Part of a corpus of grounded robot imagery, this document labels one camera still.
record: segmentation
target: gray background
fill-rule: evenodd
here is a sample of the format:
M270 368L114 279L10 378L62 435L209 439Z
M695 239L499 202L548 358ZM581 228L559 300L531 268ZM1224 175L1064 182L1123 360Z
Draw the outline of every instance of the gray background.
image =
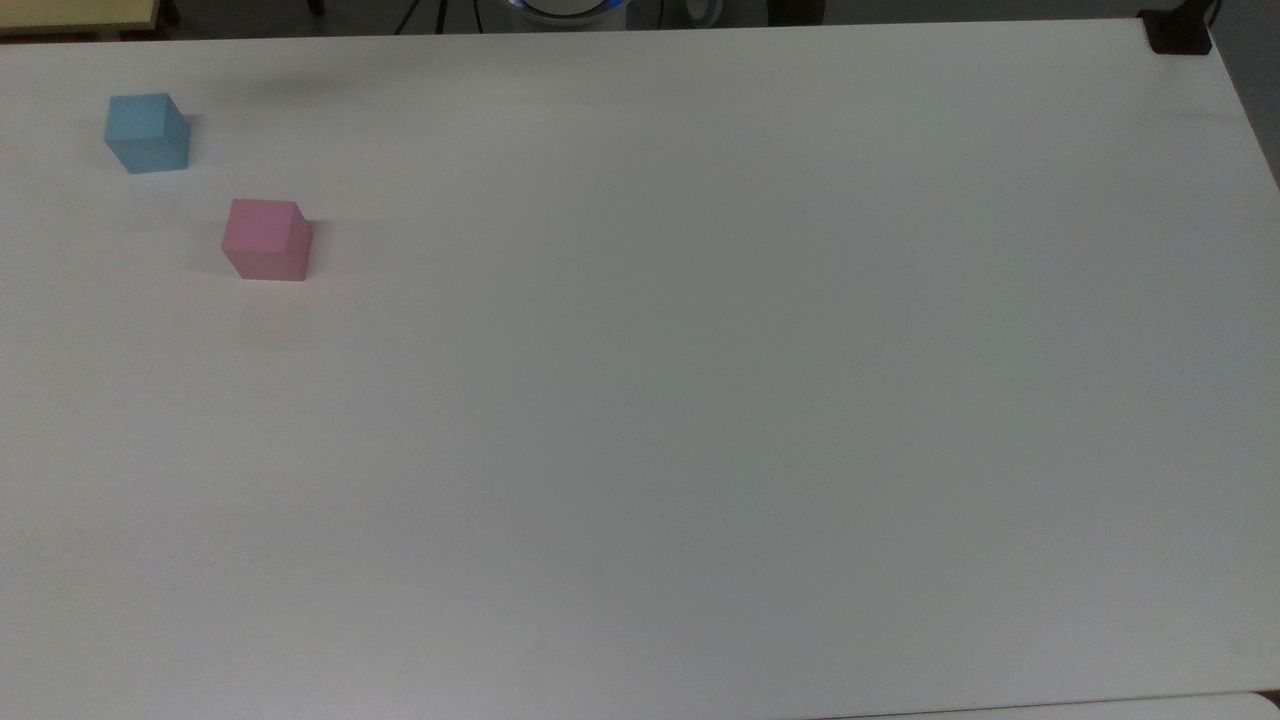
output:
M312 18L305 0L175 0L183 22L175 38L387 35L411 0L328 0ZM480 0L485 29L509 27L500 0ZM765 0L724 0L721 27L765 24ZM1171 8L1171 0L828 0L827 24L1132 18L1143 8ZM422 0L406 33L434 28L435 0ZM658 0L634 0L632 29L653 27ZM667 0L663 28L687 28L682 0ZM471 3L453 0L451 33L475 32ZM1280 0L1225 0L1213 27L1226 67L1253 123L1272 174L1280 178Z

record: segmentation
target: cable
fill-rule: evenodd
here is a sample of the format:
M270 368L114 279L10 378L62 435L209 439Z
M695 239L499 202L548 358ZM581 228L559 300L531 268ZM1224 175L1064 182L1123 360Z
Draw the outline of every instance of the cable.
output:
M444 35L444 15L448 12L449 0L440 0L440 6L435 10L435 35Z
M417 9L417 4L422 0L413 0L410 3L408 10L404 12L404 17L401 18L401 24L396 27L396 32L392 35L399 35L404 31L404 26L408 24L408 19L413 17L413 10ZM440 6L435 13L435 35L444 35L444 14L449 12L449 0L440 0Z

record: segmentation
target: white device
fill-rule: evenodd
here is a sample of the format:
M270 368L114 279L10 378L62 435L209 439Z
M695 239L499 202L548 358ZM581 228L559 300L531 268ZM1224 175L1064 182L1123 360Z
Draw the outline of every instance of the white device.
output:
M627 29L631 0L507 0L512 29L554 32L567 29Z
M724 6L724 0L685 0L689 9L689 19L694 27L708 28L719 20L719 12Z

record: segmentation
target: wooden surface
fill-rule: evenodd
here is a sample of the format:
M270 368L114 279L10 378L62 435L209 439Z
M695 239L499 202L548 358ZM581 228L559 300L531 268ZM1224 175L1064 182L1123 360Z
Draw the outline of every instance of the wooden surface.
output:
M0 0L0 35L151 29L160 0Z
M1280 192L1216 54L1082 20L0 68L5 719L1280 676ZM128 176L108 97L157 91L191 168ZM236 275L236 197L298 202L306 282Z

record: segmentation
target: cube face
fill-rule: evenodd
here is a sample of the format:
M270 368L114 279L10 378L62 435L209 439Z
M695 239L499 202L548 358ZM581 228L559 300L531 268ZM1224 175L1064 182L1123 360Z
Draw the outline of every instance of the cube face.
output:
M311 225L288 200L233 200L223 254L250 281L302 281L311 255Z
M129 173L187 167L191 126L166 92L111 97L102 140Z

